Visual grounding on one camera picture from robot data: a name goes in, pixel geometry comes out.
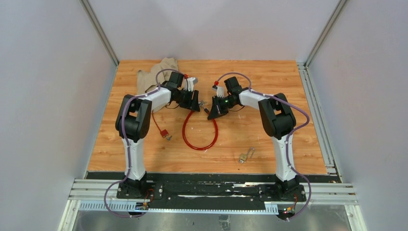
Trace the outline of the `silver key with ring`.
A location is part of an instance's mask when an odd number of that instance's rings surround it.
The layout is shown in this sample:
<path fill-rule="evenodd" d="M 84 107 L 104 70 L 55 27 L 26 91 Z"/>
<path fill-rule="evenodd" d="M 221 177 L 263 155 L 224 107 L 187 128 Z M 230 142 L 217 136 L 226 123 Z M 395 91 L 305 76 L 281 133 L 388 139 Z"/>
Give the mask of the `silver key with ring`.
<path fill-rule="evenodd" d="M 206 105 L 206 102 L 205 102 L 205 101 L 200 101 L 200 102 L 199 102 L 199 106 L 200 106 L 201 108 L 205 108 L 205 105 Z"/>

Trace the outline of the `red cable lock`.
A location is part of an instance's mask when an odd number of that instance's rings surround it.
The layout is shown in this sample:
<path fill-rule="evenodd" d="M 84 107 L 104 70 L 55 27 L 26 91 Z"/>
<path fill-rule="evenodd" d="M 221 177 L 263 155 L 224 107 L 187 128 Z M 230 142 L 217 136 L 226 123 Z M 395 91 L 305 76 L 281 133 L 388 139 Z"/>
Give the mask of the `red cable lock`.
<path fill-rule="evenodd" d="M 181 129 L 185 144 L 196 151 L 206 151 L 212 148 L 219 138 L 217 122 L 206 120 L 199 112 L 188 112 Z"/>

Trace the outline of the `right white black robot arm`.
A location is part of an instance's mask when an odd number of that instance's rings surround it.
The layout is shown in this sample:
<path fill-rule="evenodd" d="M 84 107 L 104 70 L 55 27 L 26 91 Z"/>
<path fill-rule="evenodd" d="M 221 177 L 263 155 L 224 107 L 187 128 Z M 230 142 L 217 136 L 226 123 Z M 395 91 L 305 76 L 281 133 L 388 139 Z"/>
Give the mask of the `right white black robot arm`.
<path fill-rule="evenodd" d="M 267 95 L 249 87 L 243 88 L 236 77 L 230 77 L 224 83 L 223 88 L 218 81 L 214 82 L 216 95 L 212 98 L 208 119 L 225 116 L 236 105 L 252 107 L 259 110 L 263 129 L 273 143 L 277 180 L 272 186 L 261 187 L 260 196 L 264 199 L 271 196 L 280 201 L 305 201 L 304 187 L 293 164 L 292 134 L 296 119 L 286 96 L 282 93 Z"/>

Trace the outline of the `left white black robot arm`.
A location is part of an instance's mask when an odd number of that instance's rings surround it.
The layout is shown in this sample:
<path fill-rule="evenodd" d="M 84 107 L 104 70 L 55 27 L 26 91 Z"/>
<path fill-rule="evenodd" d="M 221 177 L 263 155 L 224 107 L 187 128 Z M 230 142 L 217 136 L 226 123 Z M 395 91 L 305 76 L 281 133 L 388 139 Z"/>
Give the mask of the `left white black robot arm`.
<path fill-rule="evenodd" d="M 158 83 L 152 91 L 135 96 L 128 94 L 122 100 L 115 129 L 125 148 L 125 177 L 118 186 L 119 192 L 125 196 L 141 199 L 148 192 L 143 146 L 150 129 L 152 112 L 171 102 L 188 110 L 200 110 L 199 92 L 194 89 L 197 78 L 174 69 L 170 72 L 169 80 Z"/>

